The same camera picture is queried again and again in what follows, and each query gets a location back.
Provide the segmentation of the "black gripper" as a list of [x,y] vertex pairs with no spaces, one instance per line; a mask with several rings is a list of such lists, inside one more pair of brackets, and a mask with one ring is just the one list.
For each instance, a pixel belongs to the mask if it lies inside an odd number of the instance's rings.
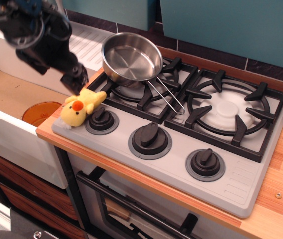
[[62,15],[49,15],[43,18],[44,33],[42,38],[28,48],[16,50],[18,58],[38,73],[44,75],[53,68],[63,74],[61,83],[74,95],[88,82],[85,67],[69,50],[72,28]]

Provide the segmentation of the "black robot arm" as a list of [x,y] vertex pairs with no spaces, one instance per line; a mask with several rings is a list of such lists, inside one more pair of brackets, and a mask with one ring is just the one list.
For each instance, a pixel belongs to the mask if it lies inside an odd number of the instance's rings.
[[72,27],[47,0],[0,0],[0,31],[20,60],[44,75],[53,68],[62,84],[79,95],[88,83],[85,67],[69,49]]

